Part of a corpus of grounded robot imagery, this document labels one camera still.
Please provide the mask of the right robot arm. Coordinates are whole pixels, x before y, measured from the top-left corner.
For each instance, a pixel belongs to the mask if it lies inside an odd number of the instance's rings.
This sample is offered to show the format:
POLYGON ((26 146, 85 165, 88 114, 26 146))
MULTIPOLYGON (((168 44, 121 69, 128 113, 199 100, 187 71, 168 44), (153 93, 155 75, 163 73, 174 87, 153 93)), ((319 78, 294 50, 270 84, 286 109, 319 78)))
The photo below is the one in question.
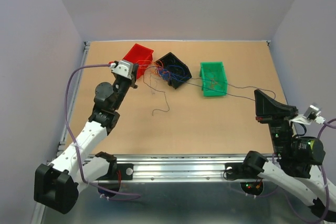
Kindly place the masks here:
POLYGON ((269 180, 300 199, 320 221, 335 222, 335 185, 322 167, 325 150, 319 137, 300 136, 294 123, 315 122, 334 126, 321 116, 316 104, 300 114, 296 106, 282 104, 259 89, 254 91, 256 121, 267 124, 277 164, 256 151, 249 151, 241 170, 248 177, 269 180))

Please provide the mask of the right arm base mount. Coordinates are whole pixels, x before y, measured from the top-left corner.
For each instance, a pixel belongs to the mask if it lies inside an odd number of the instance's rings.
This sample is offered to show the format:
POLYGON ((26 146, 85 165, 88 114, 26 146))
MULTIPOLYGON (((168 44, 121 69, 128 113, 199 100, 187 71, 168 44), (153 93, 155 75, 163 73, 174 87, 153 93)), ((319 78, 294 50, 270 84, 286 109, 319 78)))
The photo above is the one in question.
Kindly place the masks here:
POLYGON ((230 181, 237 179, 261 179, 258 176, 260 173, 260 169, 251 168, 243 163, 226 163, 224 165, 223 178, 230 181))

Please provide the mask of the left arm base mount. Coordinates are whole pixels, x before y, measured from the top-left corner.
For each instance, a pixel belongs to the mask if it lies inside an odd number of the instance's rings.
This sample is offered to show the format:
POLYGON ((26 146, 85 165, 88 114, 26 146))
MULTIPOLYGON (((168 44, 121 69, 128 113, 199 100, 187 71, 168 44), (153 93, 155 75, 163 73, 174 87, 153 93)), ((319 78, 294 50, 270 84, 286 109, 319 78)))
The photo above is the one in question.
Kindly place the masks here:
POLYGON ((132 163, 115 163, 108 168, 108 172, 98 180, 132 180, 134 165, 132 163))

